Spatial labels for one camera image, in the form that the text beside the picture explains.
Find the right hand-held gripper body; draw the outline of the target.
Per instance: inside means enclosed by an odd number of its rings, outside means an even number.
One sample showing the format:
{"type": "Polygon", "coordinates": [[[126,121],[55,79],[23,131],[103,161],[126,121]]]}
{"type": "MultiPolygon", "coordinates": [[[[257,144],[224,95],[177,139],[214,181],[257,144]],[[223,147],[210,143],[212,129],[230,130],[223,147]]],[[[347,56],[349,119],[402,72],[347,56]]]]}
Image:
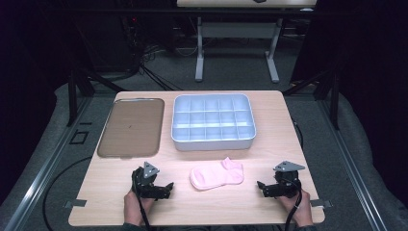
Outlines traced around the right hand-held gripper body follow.
{"type": "Polygon", "coordinates": [[[302,169],[304,169],[304,166],[289,161],[283,161],[273,169],[277,183],[277,196],[292,198],[297,195],[297,192],[301,189],[298,172],[302,169]]]}

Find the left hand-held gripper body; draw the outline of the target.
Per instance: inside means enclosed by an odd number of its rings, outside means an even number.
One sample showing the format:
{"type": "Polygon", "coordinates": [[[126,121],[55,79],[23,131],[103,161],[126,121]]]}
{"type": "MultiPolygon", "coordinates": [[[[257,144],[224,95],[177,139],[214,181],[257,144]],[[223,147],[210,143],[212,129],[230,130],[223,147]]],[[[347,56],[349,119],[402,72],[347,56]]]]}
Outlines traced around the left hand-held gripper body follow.
{"type": "Polygon", "coordinates": [[[154,186],[154,181],[159,170],[148,162],[138,167],[132,173],[132,191],[142,198],[157,199],[159,190],[154,186]]]}

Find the aluminium floor rail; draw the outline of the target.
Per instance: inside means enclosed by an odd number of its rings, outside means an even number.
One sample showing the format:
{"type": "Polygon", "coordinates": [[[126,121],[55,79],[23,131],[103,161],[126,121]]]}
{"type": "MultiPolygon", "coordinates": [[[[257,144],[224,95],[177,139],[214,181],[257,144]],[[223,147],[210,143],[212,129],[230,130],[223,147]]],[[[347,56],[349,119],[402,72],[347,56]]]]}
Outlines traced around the aluminium floor rail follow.
{"type": "Polygon", "coordinates": [[[0,231],[22,230],[63,156],[78,119],[91,100],[91,97],[80,99],[77,115],[70,126],[66,125],[69,119],[68,102],[64,97],[57,100],[56,109],[31,159],[0,206],[0,231]]]}
{"type": "Polygon", "coordinates": [[[351,156],[341,131],[336,129],[330,120],[328,104],[325,101],[320,100],[317,101],[317,104],[321,114],[324,117],[325,123],[336,141],[336,145],[340,149],[340,159],[342,160],[349,181],[360,201],[372,231],[389,231],[384,219],[381,217],[378,208],[374,203],[373,197],[371,196],[371,193],[368,190],[358,167],[351,156]]]}

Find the brown plastic tray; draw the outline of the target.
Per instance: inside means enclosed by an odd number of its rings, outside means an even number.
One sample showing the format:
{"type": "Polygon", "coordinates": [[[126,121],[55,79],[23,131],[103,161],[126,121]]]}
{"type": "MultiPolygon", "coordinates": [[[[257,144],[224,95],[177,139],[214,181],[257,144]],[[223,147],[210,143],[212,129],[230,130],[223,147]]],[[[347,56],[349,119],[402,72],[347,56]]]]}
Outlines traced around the brown plastic tray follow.
{"type": "Polygon", "coordinates": [[[165,102],[160,98],[118,99],[97,147],[103,158],[139,158],[158,153],[165,102]]]}

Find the pink sock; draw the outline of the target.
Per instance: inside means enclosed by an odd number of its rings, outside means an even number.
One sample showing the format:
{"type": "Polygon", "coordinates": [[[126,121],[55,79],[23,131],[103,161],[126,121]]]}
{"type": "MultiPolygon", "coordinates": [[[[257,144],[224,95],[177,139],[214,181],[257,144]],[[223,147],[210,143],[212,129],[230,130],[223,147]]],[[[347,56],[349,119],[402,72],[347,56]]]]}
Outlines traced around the pink sock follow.
{"type": "Polygon", "coordinates": [[[191,184],[200,191],[225,185],[239,185],[244,180],[243,165],[225,158],[219,163],[193,168],[190,180],[191,184]]]}

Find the grey metal table bracket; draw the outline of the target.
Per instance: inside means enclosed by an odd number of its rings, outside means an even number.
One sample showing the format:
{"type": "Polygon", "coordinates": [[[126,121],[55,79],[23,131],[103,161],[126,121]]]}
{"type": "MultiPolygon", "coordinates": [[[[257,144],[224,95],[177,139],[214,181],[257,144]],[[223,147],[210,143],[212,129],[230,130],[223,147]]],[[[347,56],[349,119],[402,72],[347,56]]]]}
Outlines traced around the grey metal table bracket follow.
{"type": "Polygon", "coordinates": [[[83,199],[71,199],[71,200],[67,200],[64,203],[64,207],[66,209],[72,209],[73,207],[85,207],[87,204],[86,200],[83,199]]]}
{"type": "Polygon", "coordinates": [[[333,206],[330,200],[314,199],[310,201],[313,207],[320,207],[323,209],[331,208],[333,206]]]}

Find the black metal stand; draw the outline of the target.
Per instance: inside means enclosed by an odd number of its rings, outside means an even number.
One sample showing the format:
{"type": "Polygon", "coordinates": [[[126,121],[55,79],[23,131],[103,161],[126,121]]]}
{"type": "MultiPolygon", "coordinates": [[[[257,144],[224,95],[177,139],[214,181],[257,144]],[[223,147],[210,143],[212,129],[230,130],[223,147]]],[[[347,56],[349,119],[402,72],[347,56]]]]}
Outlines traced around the black metal stand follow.
{"type": "Polygon", "coordinates": [[[112,83],[105,79],[101,75],[90,71],[85,68],[75,68],[71,71],[68,77],[68,104],[69,104],[69,119],[68,126],[71,126],[78,116],[77,107],[77,90],[80,91],[85,97],[93,97],[95,89],[91,84],[91,80],[94,80],[103,86],[111,89],[115,92],[124,91],[124,88],[112,83]]]}
{"type": "Polygon", "coordinates": [[[310,79],[300,81],[293,87],[284,90],[283,95],[289,96],[295,94],[315,82],[317,82],[318,85],[313,92],[313,96],[316,100],[324,100],[329,96],[329,121],[336,130],[339,130],[338,110],[340,98],[340,70],[337,67],[329,68],[310,79]]]}

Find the grey divided storage box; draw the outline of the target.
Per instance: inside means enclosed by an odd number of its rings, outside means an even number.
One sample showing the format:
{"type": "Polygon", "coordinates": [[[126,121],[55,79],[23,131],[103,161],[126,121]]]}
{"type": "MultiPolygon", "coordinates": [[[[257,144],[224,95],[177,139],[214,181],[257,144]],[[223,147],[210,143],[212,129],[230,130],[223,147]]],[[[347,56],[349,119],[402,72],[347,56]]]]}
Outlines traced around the grey divided storage box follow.
{"type": "Polygon", "coordinates": [[[179,151],[249,148],[256,125],[243,93],[182,94],[174,99],[171,138],[179,151]]]}

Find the desk with white legs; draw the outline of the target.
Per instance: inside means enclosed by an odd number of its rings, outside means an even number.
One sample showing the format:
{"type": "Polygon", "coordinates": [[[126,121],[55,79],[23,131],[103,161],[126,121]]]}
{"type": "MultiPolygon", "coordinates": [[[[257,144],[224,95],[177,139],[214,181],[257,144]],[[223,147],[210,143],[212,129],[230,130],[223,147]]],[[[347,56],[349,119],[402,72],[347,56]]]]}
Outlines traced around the desk with white legs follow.
{"type": "MultiPolygon", "coordinates": [[[[177,0],[177,6],[183,10],[277,10],[285,13],[295,10],[297,13],[309,13],[318,0],[177,0]]],[[[274,62],[274,53],[282,29],[283,18],[271,22],[209,21],[202,16],[197,18],[197,60],[195,81],[201,82],[204,73],[203,39],[269,39],[270,47],[265,52],[269,76],[272,83],[279,82],[274,62]]]]}

